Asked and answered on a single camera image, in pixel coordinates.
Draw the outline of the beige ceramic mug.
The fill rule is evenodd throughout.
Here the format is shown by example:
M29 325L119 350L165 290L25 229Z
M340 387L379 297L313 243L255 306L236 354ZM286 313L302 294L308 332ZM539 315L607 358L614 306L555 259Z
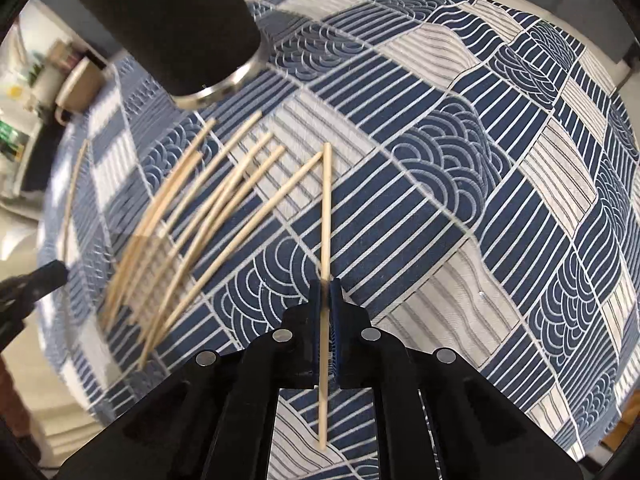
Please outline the beige ceramic mug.
M65 114L82 114L105 84L103 70L90 58L83 58L70 71L55 98L54 118L66 126Z

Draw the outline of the blue patterned tablecloth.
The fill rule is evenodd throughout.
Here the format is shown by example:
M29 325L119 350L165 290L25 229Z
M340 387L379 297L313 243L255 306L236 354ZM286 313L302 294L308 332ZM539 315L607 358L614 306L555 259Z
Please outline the blue patterned tablecloth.
M130 56L63 136L38 259L66 289L38 307L43 353L108 424L201 349L235 352L316 277L321 176L292 189L214 275L255 211L329 142L333 274L406 346L461 354L574 458L620 420L639 379L639 151L606 68L561 27L494 0L254 0L273 45L246 87L175 107ZM99 317L143 211L209 119L198 166L146 243L113 325ZM183 275L190 306L138 369L140 333L189 250L154 278L216 188L266 133L241 186L285 153Z

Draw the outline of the black cylindrical utensil holder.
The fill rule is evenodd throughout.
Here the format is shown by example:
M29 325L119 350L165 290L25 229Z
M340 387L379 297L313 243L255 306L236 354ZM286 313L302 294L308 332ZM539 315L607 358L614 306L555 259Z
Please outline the black cylindrical utensil holder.
M245 0L80 2L183 110L237 92L270 55Z

